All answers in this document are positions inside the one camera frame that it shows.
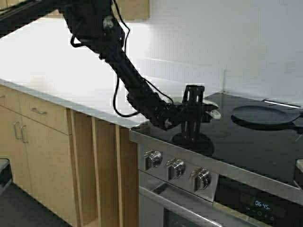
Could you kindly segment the robot base right corner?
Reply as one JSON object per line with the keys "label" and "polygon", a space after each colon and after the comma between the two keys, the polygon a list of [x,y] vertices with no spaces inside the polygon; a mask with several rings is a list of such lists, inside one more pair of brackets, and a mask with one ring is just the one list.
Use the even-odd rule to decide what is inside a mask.
{"label": "robot base right corner", "polygon": [[295,178],[294,180],[300,188],[303,188],[303,160],[296,161]]}

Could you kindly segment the robot base left corner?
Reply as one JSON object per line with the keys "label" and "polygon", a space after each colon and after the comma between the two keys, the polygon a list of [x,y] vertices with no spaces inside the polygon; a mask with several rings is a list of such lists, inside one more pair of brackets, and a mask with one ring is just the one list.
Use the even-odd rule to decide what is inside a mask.
{"label": "robot base left corner", "polygon": [[0,159],[0,194],[2,195],[4,191],[13,182],[12,171],[10,161],[6,158]]}

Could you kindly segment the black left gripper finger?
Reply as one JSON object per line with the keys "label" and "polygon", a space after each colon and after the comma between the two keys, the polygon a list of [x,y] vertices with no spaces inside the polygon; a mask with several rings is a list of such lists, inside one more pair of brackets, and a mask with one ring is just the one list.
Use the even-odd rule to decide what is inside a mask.
{"label": "black left gripper finger", "polygon": [[202,123],[210,123],[211,121],[219,120],[219,111],[205,111],[202,116]]}

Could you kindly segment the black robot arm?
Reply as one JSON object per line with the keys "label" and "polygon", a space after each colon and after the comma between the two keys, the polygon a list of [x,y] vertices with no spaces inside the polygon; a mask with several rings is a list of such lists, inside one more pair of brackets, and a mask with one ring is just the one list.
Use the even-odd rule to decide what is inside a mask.
{"label": "black robot arm", "polygon": [[143,78],[126,55],[125,22],[114,0],[25,0],[0,11],[0,35],[5,37],[19,28],[57,10],[72,35],[71,45],[87,47],[115,71],[128,92],[127,100],[136,114],[143,115],[162,130],[181,126],[173,137],[178,144],[208,141],[200,131],[201,123],[219,116],[218,106],[203,100],[203,86],[188,85],[182,103],[164,94]]}

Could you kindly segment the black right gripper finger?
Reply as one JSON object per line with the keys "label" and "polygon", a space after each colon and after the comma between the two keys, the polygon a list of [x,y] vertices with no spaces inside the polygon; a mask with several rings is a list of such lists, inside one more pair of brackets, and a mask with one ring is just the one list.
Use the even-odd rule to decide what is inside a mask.
{"label": "black right gripper finger", "polygon": [[204,109],[217,109],[217,104],[211,101],[203,102]]}

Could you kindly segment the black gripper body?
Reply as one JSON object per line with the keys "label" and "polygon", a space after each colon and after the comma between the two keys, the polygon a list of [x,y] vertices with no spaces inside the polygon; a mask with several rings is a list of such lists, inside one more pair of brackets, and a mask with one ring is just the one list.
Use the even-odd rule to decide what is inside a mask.
{"label": "black gripper body", "polygon": [[203,116],[203,96],[205,87],[202,85],[186,85],[182,99],[185,116],[182,117],[181,132],[174,136],[174,142],[199,142],[202,138],[200,125]]}

